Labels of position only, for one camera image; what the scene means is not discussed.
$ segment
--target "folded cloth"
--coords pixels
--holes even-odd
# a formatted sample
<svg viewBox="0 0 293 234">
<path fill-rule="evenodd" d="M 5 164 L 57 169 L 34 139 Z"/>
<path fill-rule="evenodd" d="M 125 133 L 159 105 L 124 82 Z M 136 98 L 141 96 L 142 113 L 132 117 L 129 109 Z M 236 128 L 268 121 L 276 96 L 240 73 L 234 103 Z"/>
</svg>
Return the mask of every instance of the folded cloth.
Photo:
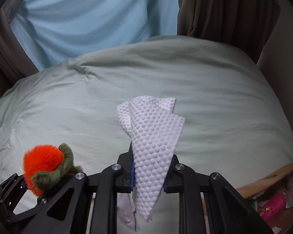
<svg viewBox="0 0 293 234">
<path fill-rule="evenodd" d="M 176 99 L 140 96 L 117 107 L 122 129 L 131 138 L 135 166 L 134 202 L 151 221 L 185 119 L 174 115 Z"/>
</svg>

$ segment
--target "silver bolt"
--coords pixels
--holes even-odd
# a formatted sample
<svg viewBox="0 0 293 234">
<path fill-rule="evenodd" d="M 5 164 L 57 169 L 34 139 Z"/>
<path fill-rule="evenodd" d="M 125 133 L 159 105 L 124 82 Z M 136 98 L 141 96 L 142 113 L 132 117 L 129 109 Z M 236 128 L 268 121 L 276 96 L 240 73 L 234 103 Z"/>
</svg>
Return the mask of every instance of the silver bolt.
<svg viewBox="0 0 293 234">
<path fill-rule="evenodd" d="M 117 170 L 119 170 L 120 168 L 121 168 L 121 165 L 118 164 L 118 163 L 115 163 L 115 164 L 112 165 L 112 169 L 113 169 L 114 171 L 117 171 Z"/>
<path fill-rule="evenodd" d="M 41 203 L 46 204 L 48 202 L 47 198 L 42 198 Z"/>
<path fill-rule="evenodd" d="M 183 170 L 185 168 L 185 166 L 182 163 L 178 163 L 175 165 L 175 168 L 179 171 Z"/>
<path fill-rule="evenodd" d="M 219 173 L 212 173 L 212 179 L 218 180 L 220 179 L 221 175 Z"/>
<path fill-rule="evenodd" d="M 76 179 L 83 179 L 85 177 L 84 173 L 76 173 L 75 178 Z"/>
</svg>

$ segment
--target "orange fur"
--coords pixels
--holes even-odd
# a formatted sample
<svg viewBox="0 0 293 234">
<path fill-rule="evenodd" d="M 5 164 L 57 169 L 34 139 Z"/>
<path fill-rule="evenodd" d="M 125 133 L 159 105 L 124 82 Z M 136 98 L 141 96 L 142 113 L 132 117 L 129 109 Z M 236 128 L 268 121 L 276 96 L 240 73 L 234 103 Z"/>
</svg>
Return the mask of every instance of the orange fur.
<svg viewBox="0 0 293 234">
<path fill-rule="evenodd" d="M 38 171 L 54 171 L 63 159 L 63 152 L 53 145 L 38 145 L 26 152 L 23 159 L 23 169 L 27 188 L 36 196 L 42 195 L 42 191 L 35 187 L 31 178 Z"/>
</svg>

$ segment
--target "light blue curtain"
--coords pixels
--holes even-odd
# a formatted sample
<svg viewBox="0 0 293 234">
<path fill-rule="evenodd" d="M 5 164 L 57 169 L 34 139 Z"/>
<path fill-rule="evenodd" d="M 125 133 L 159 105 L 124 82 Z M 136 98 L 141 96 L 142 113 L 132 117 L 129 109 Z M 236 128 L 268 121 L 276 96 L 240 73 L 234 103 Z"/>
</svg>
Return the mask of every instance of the light blue curtain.
<svg viewBox="0 0 293 234">
<path fill-rule="evenodd" d="M 176 35 L 178 0 L 24 0 L 10 26 L 41 71 L 69 57 Z"/>
</svg>

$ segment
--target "bed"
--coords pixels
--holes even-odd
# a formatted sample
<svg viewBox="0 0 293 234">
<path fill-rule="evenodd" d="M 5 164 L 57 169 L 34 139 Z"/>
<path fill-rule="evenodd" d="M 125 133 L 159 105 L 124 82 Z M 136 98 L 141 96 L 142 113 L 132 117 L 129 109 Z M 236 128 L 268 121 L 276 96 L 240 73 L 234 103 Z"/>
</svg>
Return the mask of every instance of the bed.
<svg viewBox="0 0 293 234">
<path fill-rule="evenodd" d="M 22 174 L 38 144 L 71 146 L 85 173 L 101 172 L 130 138 L 116 107 L 141 95 L 175 97 L 186 122 L 176 155 L 235 188 L 293 162 L 293 134 L 273 89 L 243 51 L 191 37 L 148 41 L 69 58 L 19 80 L 0 99 L 0 183 Z M 27 192 L 15 212 L 35 205 Z M 178 197 L 162 194 L 141 233 L 178 233 Z M 128 233 L 121 223 L 119 233 Z"/>
</svg>

